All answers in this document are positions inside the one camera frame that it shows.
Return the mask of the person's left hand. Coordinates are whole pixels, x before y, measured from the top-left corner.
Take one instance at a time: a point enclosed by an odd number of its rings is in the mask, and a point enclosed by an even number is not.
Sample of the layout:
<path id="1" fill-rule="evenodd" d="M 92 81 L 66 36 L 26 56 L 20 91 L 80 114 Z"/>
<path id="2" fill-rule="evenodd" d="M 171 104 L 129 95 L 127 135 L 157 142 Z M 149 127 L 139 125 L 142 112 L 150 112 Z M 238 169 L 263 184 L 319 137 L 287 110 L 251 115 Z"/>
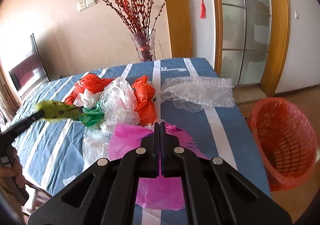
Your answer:
<path id="1" fill-rule="evenodd" d="M 19 188 L 25 188 L 26 179 L 22 174 L 22 166 L 20 164 L 20 159 L 17 155 L 17 150 L 13 148 L 12 156 L 14 158 L 12 168 L 6 168 L 1 166 L 1 187 L 4 188 L 6 191 L 11 192 L 5 178 L 15 178 L 15 183 Z"/>

